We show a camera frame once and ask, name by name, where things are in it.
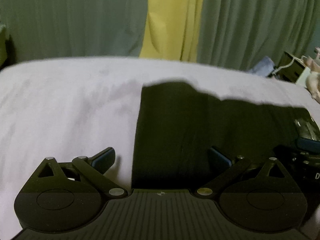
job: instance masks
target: ribbed panel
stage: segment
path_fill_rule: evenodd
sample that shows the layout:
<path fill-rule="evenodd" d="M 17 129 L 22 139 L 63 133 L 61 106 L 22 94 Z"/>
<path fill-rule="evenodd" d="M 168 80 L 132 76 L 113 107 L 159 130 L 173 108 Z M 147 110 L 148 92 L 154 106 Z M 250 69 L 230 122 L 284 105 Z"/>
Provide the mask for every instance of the ribbed panel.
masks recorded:
<path fill-rule="evenodd" d="M 211 200 L 193 197 L 188 190 L 134 190 L 111 200 L 89 225 L 63 234 L 26 230 L 16 239 L 52 240 L 307 240 L 296 230 L 260 234 L 227 221 Z"/>

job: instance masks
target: yellow curtain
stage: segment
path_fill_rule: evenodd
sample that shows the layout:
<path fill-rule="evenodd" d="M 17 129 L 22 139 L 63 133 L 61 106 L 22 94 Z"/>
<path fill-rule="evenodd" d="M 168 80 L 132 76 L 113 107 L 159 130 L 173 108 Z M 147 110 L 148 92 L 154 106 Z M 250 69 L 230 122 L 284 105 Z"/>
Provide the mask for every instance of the yellow curtain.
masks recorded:
<path fill-rule="evenodd" d="M 148 0 L 140 57 L 196 62 L 203 0 Z"/>

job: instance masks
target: mattress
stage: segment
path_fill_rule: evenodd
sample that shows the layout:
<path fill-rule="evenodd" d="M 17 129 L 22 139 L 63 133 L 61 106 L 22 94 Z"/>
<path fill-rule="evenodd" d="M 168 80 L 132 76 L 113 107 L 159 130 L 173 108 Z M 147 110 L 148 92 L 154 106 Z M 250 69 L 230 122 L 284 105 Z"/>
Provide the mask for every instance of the mattress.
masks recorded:
<path fill-rule="evenodd" d="M 21 63 L 0 72 L 0 239 L 20 230 L 16 195 L 39 163 L 92 156 L 111 146 L 105 174 L 131 189 L 132 156 L 143 85 L 184 81 L 220 99 L 305 107 L 320 124 L 320 105 L 303 88 L 238 71 L 136 58 L 62 58 Z M 315 237 L 317 212 L 305 226 Z"/>

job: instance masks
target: bed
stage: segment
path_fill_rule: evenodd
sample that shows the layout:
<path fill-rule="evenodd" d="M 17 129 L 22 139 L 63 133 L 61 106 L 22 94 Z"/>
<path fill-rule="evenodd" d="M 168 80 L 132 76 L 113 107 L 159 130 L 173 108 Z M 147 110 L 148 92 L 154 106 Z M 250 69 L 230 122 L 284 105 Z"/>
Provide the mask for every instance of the bed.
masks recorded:
<path fill-rule="evenodd" d="M 131 188 L 132 155 L 143 85 L 182 80 L 220 99 L 305 107 L 320 124 L 320 105 L 303 88 L 239 71 L 136 58 L 62 58 L 21 63 L 0 72 L 0 239 L 20 230 L 16 195 L 48 156 L 69 162 L 112 146 L 105 174 Z M 317 235 L 317 212 L 305 225 Z"/>

